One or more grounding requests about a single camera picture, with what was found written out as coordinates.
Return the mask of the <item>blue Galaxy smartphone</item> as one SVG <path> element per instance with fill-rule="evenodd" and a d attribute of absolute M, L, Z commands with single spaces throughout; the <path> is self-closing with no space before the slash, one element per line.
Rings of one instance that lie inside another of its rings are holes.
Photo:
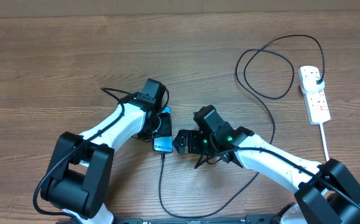
<path fill-rule="evenodd" d="M 171 110 L 167 106 L 158 114 L 159 127 L 153 132 L 153 150 L 156 152 L 172 153 L 172 121 Z"/>

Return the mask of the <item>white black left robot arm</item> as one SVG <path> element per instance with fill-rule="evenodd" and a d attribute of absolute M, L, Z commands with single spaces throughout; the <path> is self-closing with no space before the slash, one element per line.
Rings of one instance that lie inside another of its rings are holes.
<path fill-rule="evenodd" d="M 167 87 L 149 78 L 141 91 L 118 98 L 116 110 L 95 127 L 61 134 L 35 188 L 35 210 L 70 217 L 70 223 L 116 223 L 104 203 L 114 154 L 128 139 L 149 142 L 163 129 L 168 99 Z"/>

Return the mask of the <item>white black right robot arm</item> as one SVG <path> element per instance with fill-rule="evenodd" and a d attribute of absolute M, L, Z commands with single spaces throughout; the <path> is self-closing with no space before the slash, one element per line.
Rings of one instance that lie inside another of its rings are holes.
<path fill-rule="evenodd" d="M 360 223 L 360 184 L 340 161 L 322 164 L 294 156 L 250 129 L 233 129 L 212 105 L 193 119 L 199 128 L 178 132 L 173 140 L 177 152 L 199 154 L 197 166 L 220 157 L 283 186 L 297 202 L 281 215 L 281 223 Z"/>

